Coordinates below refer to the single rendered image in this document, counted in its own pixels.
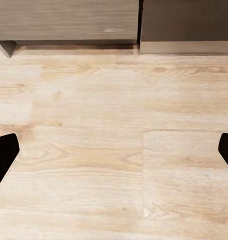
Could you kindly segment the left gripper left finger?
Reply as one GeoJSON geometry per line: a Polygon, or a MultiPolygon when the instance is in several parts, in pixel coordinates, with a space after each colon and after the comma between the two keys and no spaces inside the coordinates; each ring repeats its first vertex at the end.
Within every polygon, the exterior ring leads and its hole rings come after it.
{"type": "Polygon", "coordinates": [[[0,137],[0,183],[19,152],[19,141],[15,133],[0,137]]]}

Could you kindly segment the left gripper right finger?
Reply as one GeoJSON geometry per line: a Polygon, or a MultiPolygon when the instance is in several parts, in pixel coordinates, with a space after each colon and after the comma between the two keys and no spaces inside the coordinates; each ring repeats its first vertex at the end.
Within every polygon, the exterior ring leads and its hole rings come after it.
{"type": "Polygon", "coordinates": [[[228,133],[223,133],[218,146],[218,151],[228,164],[228,133]]]}

